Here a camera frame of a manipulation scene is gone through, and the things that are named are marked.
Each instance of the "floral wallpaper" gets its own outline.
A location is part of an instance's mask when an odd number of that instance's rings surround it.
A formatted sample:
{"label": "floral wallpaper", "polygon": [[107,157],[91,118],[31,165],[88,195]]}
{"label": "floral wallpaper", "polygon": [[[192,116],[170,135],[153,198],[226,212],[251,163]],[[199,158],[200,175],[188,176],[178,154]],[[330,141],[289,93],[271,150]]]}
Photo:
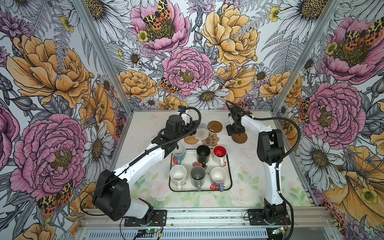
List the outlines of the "floral wallpaper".
{"label": "floral wallpaper", "polygon": [[76,239],[127,121],[70,3],[0,0],[2,239]]}
{"label": "floral wallpaper", "polygon": [[[72,1],[65,16],[82,29]],[[133,109],[271,109],[327,0],[85,2]]]}
{"label": "floral wallpaper", "polygon": [[[384,239],[384,12],[382,1],[340,1],[300,73],[296,156],[316,197],[346,240]],[[293,146],[297,130],[281,123]]]}

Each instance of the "gray mug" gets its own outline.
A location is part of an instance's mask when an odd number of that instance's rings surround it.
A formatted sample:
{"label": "gray mug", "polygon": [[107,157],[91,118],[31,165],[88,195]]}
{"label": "gray mug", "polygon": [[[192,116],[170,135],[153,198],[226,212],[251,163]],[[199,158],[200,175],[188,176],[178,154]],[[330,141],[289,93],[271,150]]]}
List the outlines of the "gray mug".
{"label": "gray mug", "polygon": [[205,170],[202,166],[195,166],[191,170],[192,185],[197,187],[197,191],[201,192],[201,186],[205,180]]}

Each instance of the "black mounting plate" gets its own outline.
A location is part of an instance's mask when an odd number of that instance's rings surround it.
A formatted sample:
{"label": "black mounting plate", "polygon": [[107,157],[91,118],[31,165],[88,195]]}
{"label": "black mounting plate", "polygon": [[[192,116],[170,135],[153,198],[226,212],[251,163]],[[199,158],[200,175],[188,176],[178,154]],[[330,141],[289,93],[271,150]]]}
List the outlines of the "black mounting plate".
{"label": "black mounting plate", "polygon": [[278,219],[274,219],[275,224],[268,224],[264,220],[264,209],[248,209],[248,219],[249,224],[251,226],[270,226],[270,227],[276,227],[276,225],[291,225],[291,220],[289,217],[279,217]]}
{"label": "black mounting plate", "polygon": [[[152,217],[155,217],[159,221],[161,221],[161,225],[164,227],[167,223],[167,210],[153,210]],[[151,222],[147,226],[143,226],[138,223],[137,218],[126,217],[124,226],[125,227],[160,227],[160,223],[158,221],[151,220]]]}

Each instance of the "tray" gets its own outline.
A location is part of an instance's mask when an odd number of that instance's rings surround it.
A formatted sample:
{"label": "tray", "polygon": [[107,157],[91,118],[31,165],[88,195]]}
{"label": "tray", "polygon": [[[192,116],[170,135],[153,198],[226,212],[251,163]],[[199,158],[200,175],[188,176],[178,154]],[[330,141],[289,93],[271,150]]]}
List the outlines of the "tray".
{"label": "tray", "polygon": [[[212,159],[213,156],[213,148],[211,149],[211,154],[209,155],[209,161],[206,163],[206,170],[205,170],[205,181],[204,184],[201,186],[201,191],[219,191],[219,190],[210,190],[210,186],[213,182],[213,180],[210,177],[211,170],[214,167],[220,167],[220,163],[215,162]],[[196,149],[186,149],[186,155],[184,160],[181,162],[181,165],[183,165],[187,169],[187,182],[183,186],[181,186],[182,190],[178,190],[177,186],[171,182],[169,178],[169,188],[174,192],[197,192],[197,187],[192,185],[192,177],[191,177],[191,170],[193,168],[193,164],[197,163],[196,160]],[[176,164],[173,163],[173,154],[171,155],[171,161],[170,161],[170,168],[169,170],[175,166]],[[227,153],[227,164],[222,167],[227,172],[227,179],[224,182],[224,191],[228,191],[232,187],[232,176],[231,176],[231,170],[229,168],[229,161],[228,161],[228,153]]]}

